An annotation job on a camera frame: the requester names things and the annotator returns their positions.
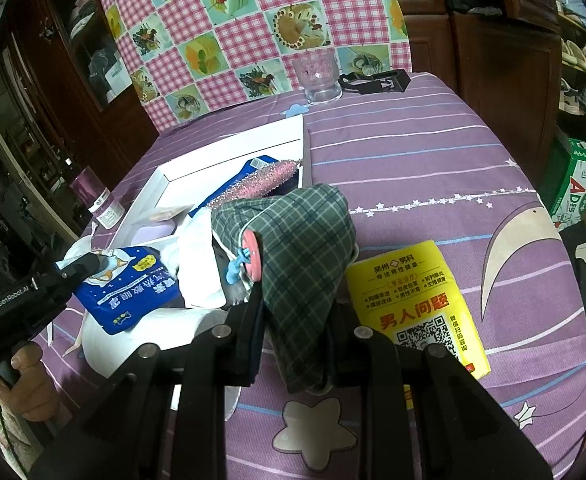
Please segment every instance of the human hand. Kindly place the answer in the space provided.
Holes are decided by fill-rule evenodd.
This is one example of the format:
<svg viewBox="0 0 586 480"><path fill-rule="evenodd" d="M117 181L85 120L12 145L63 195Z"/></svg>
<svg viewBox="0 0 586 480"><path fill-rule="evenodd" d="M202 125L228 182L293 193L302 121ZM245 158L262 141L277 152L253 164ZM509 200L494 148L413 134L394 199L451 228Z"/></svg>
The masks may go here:
<svg viewBox="0 0 586 480"><path fill-rule="evenodd" d="M41 359L42 349L30 342L11 358L11 366L21 375L16 385L9 388L0 378L0 400L32 422L51 418L60 406L58 392Z"/></svg>

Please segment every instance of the yellow package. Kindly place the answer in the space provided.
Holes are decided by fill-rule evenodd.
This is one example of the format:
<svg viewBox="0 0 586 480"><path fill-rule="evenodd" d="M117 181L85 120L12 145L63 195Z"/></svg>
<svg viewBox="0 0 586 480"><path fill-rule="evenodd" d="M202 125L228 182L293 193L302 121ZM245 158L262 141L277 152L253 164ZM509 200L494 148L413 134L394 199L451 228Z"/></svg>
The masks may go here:
<svg viewBox="0 0 586 480"><path fill-rule="evenodd" d="M356 262L346 280L362 325L402 346L442 343L476 379L490 372L464 297L433 240Z"/></svg>

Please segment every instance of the striped tablecloth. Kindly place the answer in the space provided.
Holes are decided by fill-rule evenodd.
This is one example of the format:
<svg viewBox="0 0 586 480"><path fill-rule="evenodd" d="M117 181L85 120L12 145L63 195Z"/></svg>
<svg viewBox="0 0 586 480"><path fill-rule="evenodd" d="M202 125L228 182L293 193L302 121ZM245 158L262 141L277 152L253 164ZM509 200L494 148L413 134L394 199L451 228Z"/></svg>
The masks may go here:
<svg viewBox="0 0 586 480"><path fill-rule="evenodd" d="M128 207L158 165L279 120L295 104L305 104L301 92L217 112L164 134L116 187L115 196ZM561 477L586 430L586 320L561 241L540 239L516 250L508 237L497 238L516 213L540 209L535 190L508 151L430 74L414 74L403 94L345 94L329 105L310 107L304 118L313 182L337 186L348 199L361 257L436 241L488 354L492 372L480 382ZM106 247L112 236L98 230L94 247ZM497 250L498 241L500 251L514 254L500 270L482 318L487 248ZM53 345L45 348L44 363L71 409L102 381L81 351L60 357L78 334L83 311L73 299L56 319ZM44 334L37 339L46 346ZM277 451L273 439L285 427L289 401L319 406L328 397L339 401L340 424L357 435L357 391L291 396L272 352L263 352L256 383L243 390L227 423L228 477L355 478L358 446L331 453L326 468L317 472L301 454Z"/></svg>

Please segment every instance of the purple bottle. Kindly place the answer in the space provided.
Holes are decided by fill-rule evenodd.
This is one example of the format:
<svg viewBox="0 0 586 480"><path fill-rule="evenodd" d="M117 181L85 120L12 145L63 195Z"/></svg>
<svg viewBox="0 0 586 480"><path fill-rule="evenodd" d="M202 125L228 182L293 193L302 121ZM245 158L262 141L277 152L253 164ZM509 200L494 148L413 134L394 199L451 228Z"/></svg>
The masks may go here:
<svg viewBox="0 0 586 480"><path fill-rule="evenodd" d="M117 225L124 215L120 202L112 197L111 191L89 166L71 182L70 187L105 229Z"/></svg>

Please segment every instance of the pink tinsel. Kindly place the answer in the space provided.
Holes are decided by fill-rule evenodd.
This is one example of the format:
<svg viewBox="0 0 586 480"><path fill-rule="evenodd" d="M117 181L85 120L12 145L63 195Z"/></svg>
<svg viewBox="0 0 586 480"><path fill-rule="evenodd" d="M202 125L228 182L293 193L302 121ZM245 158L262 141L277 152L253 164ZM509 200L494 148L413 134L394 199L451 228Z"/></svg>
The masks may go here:
<svg viewBox="0 0 586 480"><path fill-rule="evenodd" d="M245 176L240 182L225 190L207 204L207 207L216 208L239 198L260 198L267 196L276 187L284 184L295 175L299 162L296 160L280 160L272 162L252 174Z"/></svg>

